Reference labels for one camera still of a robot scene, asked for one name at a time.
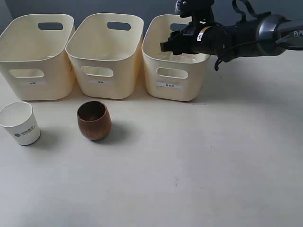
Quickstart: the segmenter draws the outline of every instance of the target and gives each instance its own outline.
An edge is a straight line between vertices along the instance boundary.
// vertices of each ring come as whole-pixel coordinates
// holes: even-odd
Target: bin label
[[[45,81],[29,81],[29,82],[22,82],[21,85],[23,86],[43,86],[46,85]]]
[[[157,82],[157,87],[169,87],[169,88],[183,89],[182,85],[166,84],[166,83],[160,83],[160,82]]]
[[[89,80],[90,84],[113,84],[113,81],[110,80]]]

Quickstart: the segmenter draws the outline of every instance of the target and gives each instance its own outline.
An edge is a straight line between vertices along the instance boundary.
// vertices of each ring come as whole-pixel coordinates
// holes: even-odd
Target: wall
[[[9,9],[6,5],[5,0],[0,0],[0,34],[12,21],[12,16],[9,12]]]
[[[176,0],[6,0],[14,18],[32,13],[65,13],[78,26],[85,17],[99,12],[126,13],[140,16],[145,29],[157,15],[174,13]],[[301,18],[303,1],[251,0],[257,13],[272,11],[289,19]],[[240,16],[233,12],[232,0],[215,0],[215,16],[220,23],[234,24]]]

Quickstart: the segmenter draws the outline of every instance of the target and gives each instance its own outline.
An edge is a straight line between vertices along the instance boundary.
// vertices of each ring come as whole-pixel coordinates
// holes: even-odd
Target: cup rim
[[[33,114],[33,107],[32,107],[32,105],[31,105],[30,103],[27,103],[27,102],[13,102],[13,103],[10,103],[10,104],[6,105],[5,107],[3,107],[3,108],[0,110],[0,113],[1,113],[5,108],[9,107],[10,105],[14,105],[14,104],[16,104],[16,103],[24,103],[24,104],[29,105],[29,106],[30,106],[30,115],[29,115],[28,118],[27,118],[25,121],[23,121],[22,123],[16,124],[16,125],[13,125],[13,126],[5,126],[5,125],[3,125],[3,124],[0,123],[0,126],[2,126],[3,128],[14,128],[14,127],[20,126],[20,125],[22,125],[23,123],[25,123],[26,121],[28,121],[29,118],[32,116],[32,114]]]
[[[85,104],[87,104],[87,103],[100,103],[100,104],[102,104],[102,105],[105,107],[104,114],[103,114],[101,117],[99,117],[98,119],[93,120],[93,121],[86,121],[86,120],[82,119],[82,118],[79,116],[79,110],[80,110]],[[100,101],[89,101],[89,102],[83,103],[83,104],[78,108],[77,116],[78,116],[78,118],[79,118],[81,121],[83,121],[83,122],[96,122],[96,121],[99,121],[100,119],[102,119],[102,118],[106,115],[106,113],[107,113],[107,106],[106,106],[103,102],[100,102]]]

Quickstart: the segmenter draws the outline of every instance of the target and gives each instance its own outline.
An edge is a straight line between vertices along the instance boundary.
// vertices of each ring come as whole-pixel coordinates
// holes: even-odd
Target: white paper cup
[[[0,110],[0,125],[23,146],[36,142],[40,130],[29,103],[15,102]]]

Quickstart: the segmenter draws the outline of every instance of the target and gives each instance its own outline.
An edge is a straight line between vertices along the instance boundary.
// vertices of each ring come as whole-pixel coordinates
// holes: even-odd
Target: cable
[[[218,59],[217,59],[215,65],[214,65],[214,70],[219,71],[219,65],[223,62],[223,61],[222,61],[222,58],[223,58],[229,51],[233,50],[234,48],[239,47],[239,46],[249,45],[249,44],[257,44],[257,43],[260,43],[260,42],[263,42],[263,41],[266,41],[266,40],[258,40],[258,41],[253,41],[253,42],[238,44],[238,45],[235,45],[235,46],[229,48],[227,51],[225,51],[223,54],[221,54],[221,55],[218,57]]]

